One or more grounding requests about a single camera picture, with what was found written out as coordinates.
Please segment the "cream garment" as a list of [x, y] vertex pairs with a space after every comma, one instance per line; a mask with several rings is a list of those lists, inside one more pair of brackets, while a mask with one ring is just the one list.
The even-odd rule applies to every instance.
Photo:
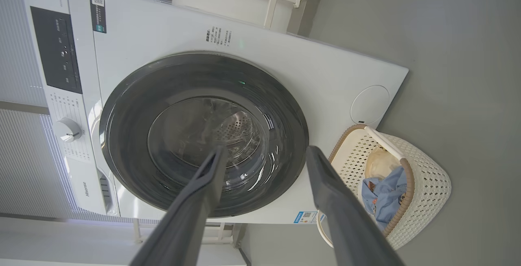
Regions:
[[383, 180], [395, 169], [401, 167], [400, 161], [383, 147], [374, 148], [367, 156], [365, 178]]

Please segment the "blue energy label sticker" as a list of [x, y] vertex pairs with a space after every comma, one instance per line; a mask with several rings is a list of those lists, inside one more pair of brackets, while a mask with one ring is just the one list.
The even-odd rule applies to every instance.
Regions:
[[318, 211], [300, 211], [298, 212], [294, 224], [317, 224], [322, 221], [325, 215]]

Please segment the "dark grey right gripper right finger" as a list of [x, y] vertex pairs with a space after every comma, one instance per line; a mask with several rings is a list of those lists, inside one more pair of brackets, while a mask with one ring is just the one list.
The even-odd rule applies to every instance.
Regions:
[[315, 207], [325, 214], [338, 266], [405, 266], [324, 153], [306, 150]]

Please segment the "white front-load washing machine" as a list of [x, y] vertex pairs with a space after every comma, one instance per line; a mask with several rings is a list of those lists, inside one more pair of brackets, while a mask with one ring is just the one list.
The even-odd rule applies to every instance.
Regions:
[[[324, 154], [351, 125], [376, 128], [408, 73], [365, 55], [156, 0], [23, 1], [73, 196], [80, 208], [102, 215], [159, 220], [166, 211], [119, 183], [99, 138], [106, 100], [124, 78], [147, 64], [203, 52], [257, 65], [296, 99], [309, 145]], [[290, 224], [300, 211], [315, 211], [305, 165], [270, 204], [210, 221]]]

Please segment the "cream perforated laundry basket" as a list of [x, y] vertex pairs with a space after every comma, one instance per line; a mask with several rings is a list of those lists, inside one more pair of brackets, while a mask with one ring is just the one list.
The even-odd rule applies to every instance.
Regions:
[[377, 160], [403, 168], [405, 191], [383, 228], [394, 249], [410, 242], [438, 214], [451, 194], [451, 181], [432, 158], [402, 138], [357, 124], [342, 134], [328, 158], [342, 182], [363, 203], [363, 181]]

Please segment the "blue printed garment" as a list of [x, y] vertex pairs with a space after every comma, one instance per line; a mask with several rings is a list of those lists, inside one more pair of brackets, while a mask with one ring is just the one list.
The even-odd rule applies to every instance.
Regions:
[[384, 231], [394, 218], [401, 205], [401, 198], [407, 188], [406, 173], [398, 167], [381, 180], [363, 179], [361, 198], [365, 210], [374, 217], [380, 231]]

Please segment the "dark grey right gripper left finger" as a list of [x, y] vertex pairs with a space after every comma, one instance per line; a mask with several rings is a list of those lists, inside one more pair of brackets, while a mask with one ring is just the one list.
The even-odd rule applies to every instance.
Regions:
[[129, 266], [197, 266], [206, 220], [219, 205], [228, 152], [212, 149]]

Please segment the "washing machine glass door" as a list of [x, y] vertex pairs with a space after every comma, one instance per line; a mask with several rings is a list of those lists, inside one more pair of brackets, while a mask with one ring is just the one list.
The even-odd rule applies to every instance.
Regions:
[[99, 138], [119, 183], [160, 210], [225, 147], [210, 218], [275, 201], [299, 177], [309, 145], [302, 109], [277, 79], [238, 57], [203, 52], [171, 55], [124, 78], [106, 100]]

